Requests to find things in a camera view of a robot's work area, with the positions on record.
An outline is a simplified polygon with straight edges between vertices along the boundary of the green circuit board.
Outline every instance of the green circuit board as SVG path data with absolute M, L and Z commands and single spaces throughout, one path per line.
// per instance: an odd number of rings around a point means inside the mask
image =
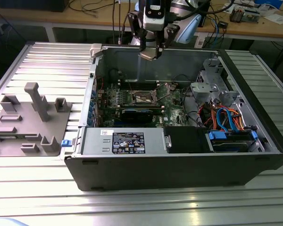
M 120 90 L 116 85 L 106 88 L 99 96 L 100 125 L 103 127 L 132 127 L 120 120 L 123 109 L 153 111 L 151 123 L 142 127 L 189 126 L 182 107 L 182 90 L 163 84 L 152 90 Z

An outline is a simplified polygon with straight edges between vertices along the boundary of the gray 3d printed holder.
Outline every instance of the gray 3d printed holder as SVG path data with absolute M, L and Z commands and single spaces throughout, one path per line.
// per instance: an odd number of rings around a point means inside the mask
M 59 155 L 72 104 L 65 98 L 48 103 L 38 87 L 28 82 L 24 88 L 33 103 L 20 103 L 15 95 L 2 99 L 0 156 Z

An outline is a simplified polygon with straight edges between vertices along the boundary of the warning label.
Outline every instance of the warning label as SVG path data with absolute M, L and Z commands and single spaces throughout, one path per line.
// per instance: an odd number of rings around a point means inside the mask
M 113 133 L 114 154 L 145 154 L 143 133 Z

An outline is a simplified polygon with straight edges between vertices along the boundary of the wooden desk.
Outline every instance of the wooden desk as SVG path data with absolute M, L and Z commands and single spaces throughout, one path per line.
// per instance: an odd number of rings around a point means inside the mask
M 95 0 L 82 0 L 83 4 L 91 3 Z M 89 8 L 97 8 L 112 3 L 113 0 L 103 0 L 102 3 L 90 5 Z M 213 8 L 220 9 L 221 4 L 226 0 L 212 0 Z M 134 3 L 131 4 L 131 10 L 134 9 Z M 72 4 L 73 8 L 81 9 L 80 1 Z M 122 3 L 121 24 L 128 11 L 128 3 Z M 78 29 L 98 29 L 112 30 L 112 6 L 97 10 L 97 17 L 77 12 L 66 8 L 63 13 L 38 11 L 38 10 L 20 10 L 20 9 L 0 9 L 0 13 L 14 24 L 43 26 L 46 29 L 49 41 L 55 42 L 53 27 L 78 28 Z M 228 13 L 219 13 L 220 20 L 229 23 L 225 37 L 250 40 L 273 40 L 283 41 L 283 24 L 278 25 L 265 18 L 260 18 L 258 24 L 252 23 L 232 23 L 229 21 Z M 126 30 L 129 31 L 129 23 L 126 23 Z M 118 30 L 118 4 L 115 9 L 115 30 Z M 198 28 L 195 35 L 198 41 L 196 47 L 200 47 L 201 42 L 210 32 L 214 32 L 214 27 L 209 20 L 206 20 L 202 28 Z

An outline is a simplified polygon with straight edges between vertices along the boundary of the motherboard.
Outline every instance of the motherboard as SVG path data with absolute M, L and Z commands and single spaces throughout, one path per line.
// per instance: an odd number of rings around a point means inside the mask
M 189 126 L 176 84 L 110 84 L 98 91 L 100 127 Z

